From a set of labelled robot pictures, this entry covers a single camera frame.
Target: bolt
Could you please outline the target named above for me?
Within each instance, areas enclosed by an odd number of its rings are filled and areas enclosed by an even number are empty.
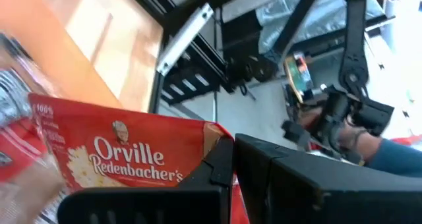
[[[354,75],[354,74],[351,74],[351,75],[349,76],[349,78],[350,78],[350,80],[351,80],[352,82],[356,82],[356,81],[357,81],[357,77],[356,77],[356,75]]]

